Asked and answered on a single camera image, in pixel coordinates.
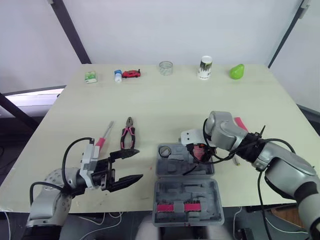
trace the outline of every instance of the screwdriver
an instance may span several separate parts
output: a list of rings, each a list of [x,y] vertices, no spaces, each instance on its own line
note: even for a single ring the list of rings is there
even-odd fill
[[[109,135],[109,133],[110,133],[110,130],[111,130],[113,124],[114,124],[114,121],[111,121],[111,122],[109,123],[109,125],[108,125],[108,127],[107,127],[107,129],[106,129],[106,131],[105,131],[105,134],[103,135],[103,137],[100,137],[99,140],[98,140],[98,142],[95,144],[96,146],[99,146],[99,147],[100,147],[100,148],[99,148],[99,152],[100,152],[100,150],[102,149],[103,145],[105,144],[105,141],[107,140],[107,137],[108,137],[108,135]]]

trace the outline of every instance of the wooden table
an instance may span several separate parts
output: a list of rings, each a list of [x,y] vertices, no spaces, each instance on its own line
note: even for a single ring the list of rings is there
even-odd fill
[[[265,138],[288,141],[297,154],[319,171],[320,139],[272,73],[264,65],[246,65],[244,77],[232,80],[230,65],[214,65],[210,80],[197,79],[197,66],[175,65],[170,76],[160,75],[154,65],[83,65],[44,117],[0,187],[0,209],[28,212],[29,187],[43,181],[61,167],[67,146],[81,137],[96,140],[111,120],[115,124],[101,151],[101,158],[120,149],[121,130],[129,116],[136,128],[135,148],[139,154],[118,160],[116,178],[143,174],[134,185],[109,193],[87,190],[72,201],[71,213],[151,210],[154,197],[157,146],[176,143],[182,131],[201,128],[212,110],[241,117],[251,132],[263,125]],[[141,69],[141,77],[115,83],[114,70]],[[86,84],[85,72],[96,71],[98,82]],[[80,167],[87,143],[75,145],[67,167]],[[258,172],[239,158],[217,164],[213,176],[222,205],[259,205]],[[261,181],[264,204],[289,203]]]

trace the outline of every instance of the green pear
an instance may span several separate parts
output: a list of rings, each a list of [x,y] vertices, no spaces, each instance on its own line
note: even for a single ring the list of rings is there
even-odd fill
[[[240,79],[244,76],[245,73],[245,65],[239,64],[230,69],[230,78],[232,79]]]

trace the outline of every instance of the white wall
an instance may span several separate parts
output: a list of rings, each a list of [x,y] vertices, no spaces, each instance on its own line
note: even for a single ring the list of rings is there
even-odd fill
[[[297,104],[320,112],[320,1],[311,1],[270,69]]]
[[[0,0],[0,93],[61,86],[80,66],[46,0]]]
[[[64,0],[99,64],[268,64],[301,0]]]

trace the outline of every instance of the small green box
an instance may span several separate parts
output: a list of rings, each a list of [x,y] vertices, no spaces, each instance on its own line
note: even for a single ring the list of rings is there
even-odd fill
[[[92,84],[98,82],[98,76],[95,71],[87,71],[85,73],[84,81],[87,84]]]

